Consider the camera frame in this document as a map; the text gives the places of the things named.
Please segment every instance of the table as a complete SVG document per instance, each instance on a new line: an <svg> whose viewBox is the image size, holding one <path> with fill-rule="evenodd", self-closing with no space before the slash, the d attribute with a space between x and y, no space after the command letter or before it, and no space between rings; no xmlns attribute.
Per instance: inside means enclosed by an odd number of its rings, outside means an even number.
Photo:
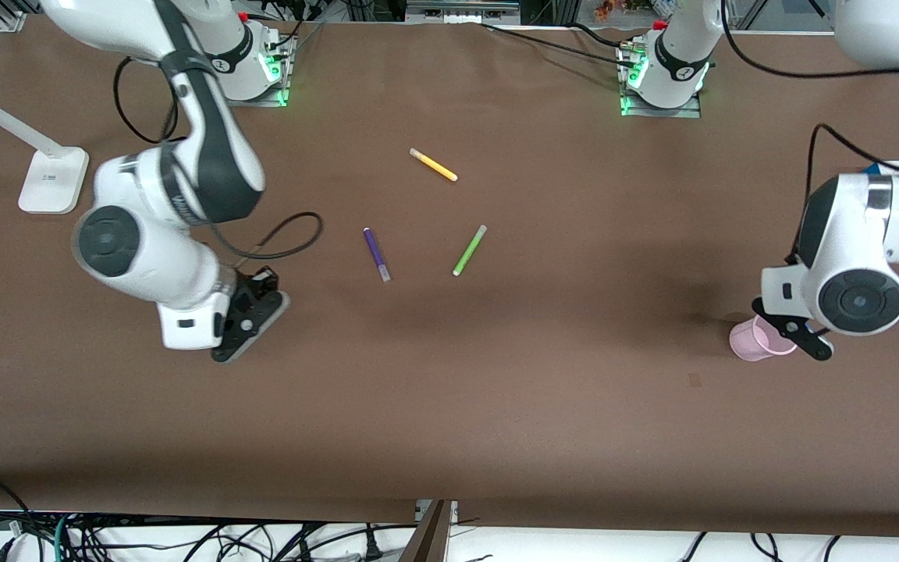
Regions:
<svg viewBox="0 0 899 562"><path fill-rule="evenodd" d="M829 37L741 45L851 65ZM489 525L899 534L899 326L823 364L727 347L788 250L811 128L899 158L899 79L715 58L701 119L631 118L606 63L475 25L328 25L290 107L236 110L268 188L222 231L310 209L325 235L274 264L292 309L227 367L164 349L153 304L79 269L88 185L71 214L19 211L30 151L0 131L0 479L38 509L402 521L452 497ZM31 17L0 36L0 104L91 173L144 148L118 61ZM157 130L161 77L125 78ZM815 181L863 165L822 141Z"/></svg>

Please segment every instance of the metal frame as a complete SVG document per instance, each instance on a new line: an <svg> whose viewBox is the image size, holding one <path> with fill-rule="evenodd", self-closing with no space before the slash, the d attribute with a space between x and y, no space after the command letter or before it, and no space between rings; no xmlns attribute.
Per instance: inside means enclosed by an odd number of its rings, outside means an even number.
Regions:
<svg viewBox="0 0 899 562"><path fill-rule="evenodd" d="M40 0L0 0L0 33L23 29L26 14L40 13Z"/></svg>

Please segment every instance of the cable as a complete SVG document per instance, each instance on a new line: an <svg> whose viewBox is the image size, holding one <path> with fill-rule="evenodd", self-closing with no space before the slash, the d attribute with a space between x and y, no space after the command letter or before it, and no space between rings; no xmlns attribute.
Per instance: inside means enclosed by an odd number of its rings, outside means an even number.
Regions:
<svg viewBox="0 0 899 562"><path fill-rule="evenodd" d="M339 2L342 2L346 6L349 6L350 8L360 8L360 10L366 10L367 8L370 8L370 7L372 7L372 5L374 5L374 0L370 0L368 2L365 2L364 4L357 4L357 3L354 3L352 0L339 0Z"/></svg>
<svg viewBox="0 0 899 562"><path fill-rule="evenodd" d="M279 21L286 21L286 17L284 17L282 12L279 11L279 4L277 4L275 2L270 2L270 4L272 4L272 7L275 8L275 13L279 14ZM304 21L303 17L297 18L296 12L293 14L293 18L296 19L297 22Z"/></svg>
<svg viewBox="0 0 899 562"><path fill-rule="evenodd" d="M568 53L574 53L575 55L581 55L582 57L589 57L590 59L600 60L603 62L611 62L612 64L615 64L617 66L624 66L627 68L634 66L634 63L631 63L631 61L610 59L609 57L603 57L603 56L589 53L586 51L579 51L578 49L574 49L574 48L568 47L566 45L560 45L559 43L552 43L552 42L545 41L543 39L539 39L539 38L532 37L529 35L522 35L521 33L515 33L514 31L510 31L508 29L503 29L500 27L495 27L493 25L488 25L486 23L478 23L478 25L481 27L488 28L492 31L497 31L500 33L504 33L505 35L511 35L513 37L518 37L520 39L525 39L527 41L532 41L534 43L539 43L539 44L546 45L549 47L554 47L554 49L560 49L561 51L567 51Z"/></svg>
<svg viewBox="0 0 899 562"><path fill-rule="evenodd" d="M852 144L852 142L842 136L841 133L835 131L834 128L831 127L831 125L828 125L827 123L818 123L817 125L814 125L814 130L810 133L810 145L807 149L807 175L806 183L804 184L803 188L803 209L800 211L801 224L796 227L796 234L793 236L793 245L790 247L789 255L786 256L784 260L790 265L796 263L796 254L799 250L798 245L800 241L800 230L802 228L802 217L803 214L807 211L807 204L810 202L810 192L812 191L813 186L814 155L817 149L817 134L822 130L826 131L828 134L834 137L835 140L837 140L839 143L842 143L845 148L852 150L852 152L854 152L855 154L865 158L866 160L869 160L870 162L882 163L882 160L880 160L878 157L873 156L872 154L869 154L868 152ZM889 164L884 165L893 169L899 169L899 166L892 166Z"/></svg>
<svg viewBox="0 0 899 562"><path fill-rule="evenodd" d="M304 523L302 527L300 527L300 531L297 531L293 537L290 537L289 541L286 541L285 545L282 545L282 549L279 551L279 554L275 555L272 558L271 562L280 562L285 555L289 554L293 548L296 548L297 545L300 544L301 540L307 540L307 537L311 536L311 534L315 533L315 531L324 527L325 523Z"/></svg>
<svg viewBox="0 0 899 562"><path fill-rule="evenodd" d="M268 47L272 50L272 49L275 49L275 48L281 46L282 44L286 43L287 41L290 41L290 39L293 39L293 37L295 37L297 35L297 31L300 31L300 25L303 22L304 22L303 20L297 20L297 25L293 26L293 31L290 31L289 35L286 35L283 39L277 41L276 43L272 43Z"/></svg>
<svg viewBox="0 0 899 562"><path fill-rule="evenodd" d="M179 157L175 154L175 152L170 152L172 154L172 166L178 168L179 173L186 178L186 181L189 182L190 189L193 190L194 193L199 193L200 189L197 188L197 185L193 183L193 178L190 178L189 174L186 174L186 167L183 166L182 162L179 162ZM321 238L322 232L325 231L325 221L322 219L321 215L315 213L314 211L302 211L300 213L295 213L286 217L278 225L275 225L274 228L270 231L268 235L265 235L263 241L260 242L257 246L261 247L261 245L269 242L277 233L282 230L283 227L296 221L297 219L303 217L312 217L315 221L318 222L318 227L314 229L314 234L311 234L311 238L304 241L302 244L293 246L289 250L284 250L282 252L275 252L271 254L256 254L253 252L246 252L245 250L241 250L236 248L234 244L228 241L227 238L224 237L224 234L221 234L221 229L217 227L213 222L207 221L207 227L210 227L210 231L214 233L214 238L217 238L217 241L221 243L228 252L235 254L240 258L252 259L252 260L278 260L281 258L286 258L292 256L293 254L303 252L310 248L311 245L314 245L314 242L318 241L318 238Z"/></svg>
<svg viewBox="0 0 899 562"><path fill-rule="evenodd" d="M196 544L193 544L193 548L190 548L189 552L186 552L186 558L183 558L183 562L190 562L190 558L193 558L193 555L196 554L200 547L203 546L204 542L209 541L211 538L214 538L215 535L219 534L222 529L224 529L225 525L215 526L213 529L207 532L200 540L196 541Z"/></svg>
<svg viewBox="0 0 899 562"><path fill-rule="evenodd" d="M702 543L704 538L706 538L706 531L696 535L695 541L692 541L692 547L689 548L689 551L685 554L685 557L682 558L681 562L691 562L692 557L696 554L696 549L699 548L699 543Z"/></svg>
<svg viewBox="0 0 899 562"><path fill-rule="evenodd" d="M293 254L307 250L311 245L314 245L314 242L318 241L318 238L321 238L322 232L325 231L325 221L322 220L321 215L315 213L314 211L302 211L300 213L295 213L290 215L289 217L286 217L286 219L284 219L280 224L275 225L275 228L272 229L272 235L275 235L277 232L279 232L279 229L283 228L284 226L303 217L312 217L315 221L318 222L318 227L314 229L314 234L311 234L311 238L307 239L307 241L304 241L302 244L293 246L293 248L271 254L256 254L236 248L234 245L232 245L231 242L228 242L228 239L224 237L224 234L221 234L221 229L219 229L216 224L210 222L207 223L207 226L209 226L211 232L214 233L214 238L217 238L217 241L220 242L221 245L228 250L228 252L231 252L232 254L235 254L240 258L246 258L250 260L278 260L280 258L286 258L292 256Z"/></svg>
<svg viewBox="0 0 899 562"><path fill-rule="evenodd" d="M127 125L127 128L130 129L132 133L143 140L143 142L159 144L162 141L168 140L169 137L172 136L172 132L174 132L179 125L179 103L176 100L176 92L172 89L170 83L169 92L172 94L172 104L169 106L168 113L165 114L165 122L162 124L162 131L159 133L157 140L147 138L147 136L140 132L138 128L131 123L130 119L127 118L127 114L124 113L124 108L120 104L120 77L124 73L124 68L126 68L133 60L134 59L131 57L125 57L124 60L120 61L120 64L117 65L117 70L113 73L113 103L117 106L117 114L120 115L120 119L124 122L124 125Z"/></svg>
<svg viewBox="0 0 899 562"><path fill-rule="evenodd" d="M26 503L22 501L22 499L16 494L16 492L12 491L12 488L0 482L0 490L5 492L16 503L16 505L19 506L19 508L23 512L23 515L25 516L26 521L30 523L30 528L33 531L40 531L40 533L44 532L44 527L37 524L37 522L33 519L33 512L30 511L30 508L27 507Z"/></svg>
<svg viewBox="0 0 899 562"><path fill-rule="evenodd" d="M807 3L810 4L810 7L817 12L817 15L821 17L821 19L827 18L827 14L824 13L824 10L821 8L820 4L817 3L817 0L807 0Z"/></svg>
<svg viewBox="0 0 899 562"><path fill-rule="evenodd" d="M581 31L584 31L585 33L588 33L588 36L589 36L589 37L592 37L592 39L595 39L595 41L597 41L597 42L599 42L599 43L602 43L603 45L606 45L606 46L609 46L609 47L615 47L615 48L617 48L617 49L620 47L620 42L618 42L618 41L609 41L609 39L606 39L606 38L604 38L603 36L598 35L595 31L592 31L592 29L589 29L588 26L582 25L581 23L579 23L579 22L577 22L577 21L568 23L568 24L565 25L564 27L569 27L569 28L574 28L574 29L581 29Z"/></svg>
<svg viewBox="0 0 899 562"><path fill-rule="evenodd" d="M834 543L838 542L838 539L841 538L841 535L835 535L831 537L831 540L827 541L827 547L824 548L824 560L822 562L830 562L831 560L831 549L834 548Z"/></svg>
<svg viewBox="0 0 899 562"><path fill-rule="evenodd" d="M759 544L759 535L755 533L750 534L750 537L752 538L752 544L755 545L755 548L759 549L759 552L771 559L772 562L782 562L782 560L779 558L779 547L775 544L775 537L772 536L772 533L765 533L765 535L768 537L769 544L772 545L772 552L762 548L762 545Z"/></svg>
<svg viewBox="0 0 899 562"><path fill-rule="evenodd" d="M64 532L67 516L58 519L58 526L54 529L54 562L61 562L61 534Z"/></svg>
<svg viewBox="0 0 899 562"><path fill-rule="evenodd" d="M239 552L240 552L240 549L247 548L250 551L255 552L263 560L270 559L272 557L272 552L270 552L270 554L267 556L267 555L265 555L265 552L244 542L245 537L249 536L252 533L255 533L259 529L265 529L265 524L256 525L256 526L252 527L251 529L247 530L246 532L242 533L242 535L240 535L238 538L231 539L231 542L229 542L225 545L222 545L221 551L218 552L218 555L217 555L217 562L221 562L222 560L224 560L228 556L228 552L231 551L232 547L238 548Z"/></svg>
<svg viewBox="0 0 899 562"><path fill-rule="evenodd" d="M539 18L542 17L543 14L545 14L547 8L549 8L550 6L553 6L553 3L554 3L554 0L550 0L546 4L543 4L543 7L540 8L540 10L538 12L536 12L536 15L532 16L532 18L529 19L529 25L536 25L536 22L539 21Z"/></svg>
<svg viewBox="0 0 899 562"><path fill-rule="evenodd" d="M736 54L742 61L745 61L750 66L753 66L763 72L767 72L769 74L773 74L775 76L781 76L783 78L809 78L809 79L817 79L817 78L850 78L853 76L880 76L885 74L899 74L899 68L881 68L875 70L850 70L844 72L790 72L788 70L779 70L777 68L772 68L770 66L766 66L759 61L753 60L752 57L747 56L742 52L740 47L737 46L737 43L734 41L734 33L730 32L730 26L727 21L727 0L720 0L720 24L723 26L723 34L727 36L727 43L730 44L731 50L734 50L734 54Z"/></svg>
<svg viewBox="0 0 899 562"><path fill-rule="evenodd" d="M370 530L372 530L372 531L386 531L386 530L389 530L389 529L414 529L415 527L417 527L417 526L414 525L414 524L403 524L403 525L379 525L378 527L371 527ZM311 551L313 551L314 549L321 548L321 547L323 547L323 546L325 546L325 545L332 544L332 543L334 543L334 542L338 542L338 541L340 541L340 540L347 539L347 538L349 538L349 537L354 537L354 536L356 536L356 535L364 534L365 532L367 532L367 529L359 529L359 530L356 530L356 531L350 531L350 532L348 532L348 533L346 533L346 534L343 534L343 535L339 535L338 537L332 537L331 539L328 539L328 540L325 540L325 541L321 541L321 542L318 543L318 544L314 544L312 547L310 547L309 549L307 549L307 552L311 552ZM290 550L293 550L293 547L290 547L289 550L282 550L282 551L279 551L279 555L277 555L276 558L272 559L272 562L280 562L280 561L281 561L287 554L289 554Z"/></svg>
<svg viewBox="0 0 899 562"><path fill-rule="evenodd" d="M300 47L307 45L307 42L310 41L311 37L314 36L314 33L317 33L318 30L322 29L323 27L325 27L324 23L318 23L317 25L314 25L314 29L311 29L311 32L306 37L304 37L304 41L301 41L299 44L297 44L296 47L293 47L293 50L290 51L290 56L295 55L297 51L300 50Z"/></svg>

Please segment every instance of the pink cup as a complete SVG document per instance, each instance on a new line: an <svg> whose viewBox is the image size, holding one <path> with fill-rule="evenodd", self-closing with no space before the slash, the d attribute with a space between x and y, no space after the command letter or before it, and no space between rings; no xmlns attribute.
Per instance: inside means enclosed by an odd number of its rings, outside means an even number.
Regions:
<svg viewBox="0 0 899 562"><path fill-rule="evenodd" d="M761 361L774 355L786 355L796 344L779 335L761 316L742 322L730 331L730 349L743 360Z"/></svg>

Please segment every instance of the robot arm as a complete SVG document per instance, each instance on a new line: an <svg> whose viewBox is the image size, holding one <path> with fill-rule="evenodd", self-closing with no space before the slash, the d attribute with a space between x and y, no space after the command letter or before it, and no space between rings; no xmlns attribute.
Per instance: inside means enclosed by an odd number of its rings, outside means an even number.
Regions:
<svg viewBox="0 0 899 562"><path fill-rule="evenodd" d="M709 56L723 35L720 21L720 0L684 3L667 28L634 39L645 46L645 60L627 85L655 107L684 106L702 88Z"/></svg>
<svg viewBox="0 0 899 562"><path fill-rule="evenodd" d="M158 305L165 347L217 347L239 289L189 227L246 217L265 178L228 108L211 62L171 0L44 0L75 39L156 61L192 132L102 164L95 206L73 237L79 264L102 283Z"/></svg>
<svg viewBox="0 0 899 562"><path fill-rule="evenodd" d="M762 316L814 319L868 336L899 321L899 175L841 174L818 188L800 226L797 263L762 270Z"/></svg>
<svg viewBox="0 0 899 562"><path fill-rule="evenodd" d="M840 2L835 39L866 68L899 69L899 6ZM810 331L852 336L883 332L899 321L899 175L842 174L807 201L795 264L762 270L755 312L815 359L832 347Z"/></svg>

